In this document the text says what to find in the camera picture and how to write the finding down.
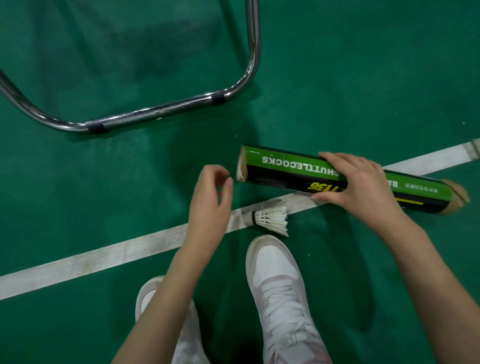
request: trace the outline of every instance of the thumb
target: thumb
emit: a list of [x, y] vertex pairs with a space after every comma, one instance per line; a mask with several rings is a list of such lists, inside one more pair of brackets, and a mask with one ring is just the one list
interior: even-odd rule
[[222, 186], [222, 199], [220, 201], [220, 208], [230, 213], [232, 209], [233, 199], [233, 178], [228, 177]]
[[317, 192], [310, 196], [313, 201], [324, 201], [334, 205], [342, 206], [342, 192]]

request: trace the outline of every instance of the person's right arm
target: person's right arm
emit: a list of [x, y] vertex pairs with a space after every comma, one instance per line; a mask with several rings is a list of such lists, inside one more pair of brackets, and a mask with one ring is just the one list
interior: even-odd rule
[[342, 192], [312, 200], [342, 206], [365, 222], [393, 254], [405, 286], [441, 364], [480, 361], [480, 308], [444, 263], [426, 232], [396, 202], [382, 167], [345, 153], [319, 153], [344, 174]]

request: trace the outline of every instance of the shuttlecock feather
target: shuttlecock feather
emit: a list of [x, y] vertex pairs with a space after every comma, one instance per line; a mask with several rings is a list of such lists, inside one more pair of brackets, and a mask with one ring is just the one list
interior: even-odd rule
[[275, 206], [251, 213], [252, 225], [263, 226], [270, 231], [275, 231], [281, 235], [287, 234], [287, 203], [281, 202]]

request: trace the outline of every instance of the person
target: person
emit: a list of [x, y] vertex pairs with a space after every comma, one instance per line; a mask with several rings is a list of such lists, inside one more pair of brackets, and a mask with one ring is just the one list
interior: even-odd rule
[[[425, 231], [398, 205], [381, 166], [345, 153], [319, 153], [344, 174], [342, 192], [315, 201], [339, 205], [377, 233], [390, 249], [437, 362], [480, 360], [480, 309], [443, 262]], [[221, 187], [218, 202], [217, 187]], [[195, 186], [187, 234], [164, 277], [140, 290], [136, 324], [113, 364], [209, 363], [192, 300], [197, 280], [220, 244], [230, 218], [233, 180], [222, 166], [205, 166]], [[276, 237], [252, 241], [247, 281], [264, 334], [265, 364], [331, 363], [310, 315], [300, 270]]]

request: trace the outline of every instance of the white court line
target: white court line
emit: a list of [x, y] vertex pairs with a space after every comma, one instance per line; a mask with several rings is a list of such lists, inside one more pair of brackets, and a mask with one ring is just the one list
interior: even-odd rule
[[[480, 139], [476, 139], [473, 142], [459, 144], [420, 157], [407, 159], [384, 168], [419, 176], [443, 170], [479, 159], [480, 156], [476, 154], [476, 149], [472, 143], [479, 147], [476, 148], [477, 150], [480, 149]], [[278, 198], [287, 203], [289, 215], [318, 206], [305, 194], [286, 194]], [[227, 233], [245, 228], [243, 213], [254, 211], [264, 203], [265, 201], [262, 201], [233, 210], [227, 226]], [[0, 300], [179, 248], [183, 243], [186, 231], [187, 224], [183, 224], [121, 243], [104, 246], [86, 253], [6, 274], [0, 277]]]

